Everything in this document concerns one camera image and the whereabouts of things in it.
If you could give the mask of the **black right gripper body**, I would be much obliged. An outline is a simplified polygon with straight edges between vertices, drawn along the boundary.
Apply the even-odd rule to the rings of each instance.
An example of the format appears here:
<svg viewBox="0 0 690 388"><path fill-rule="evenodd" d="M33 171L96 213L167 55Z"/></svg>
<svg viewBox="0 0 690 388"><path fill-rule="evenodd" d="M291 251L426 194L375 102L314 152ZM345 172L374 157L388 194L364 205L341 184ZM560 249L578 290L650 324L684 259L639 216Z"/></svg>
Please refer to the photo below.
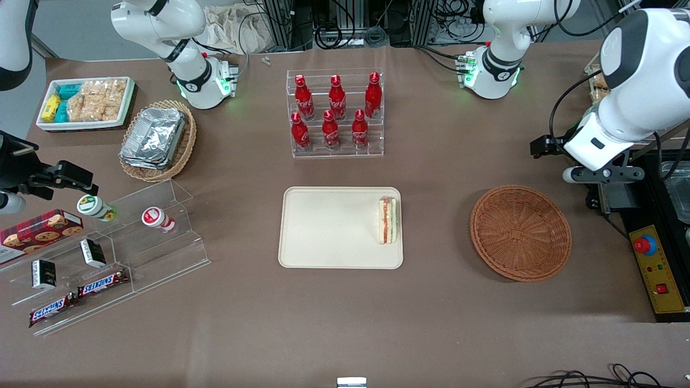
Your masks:
<svg viewBox="0 0 690 388"><path fill-rule="evenodd" d="M1 131L1 138L1 189L18 193L20 185L43 169L36 153L39 146L5 131Z"/></svg>

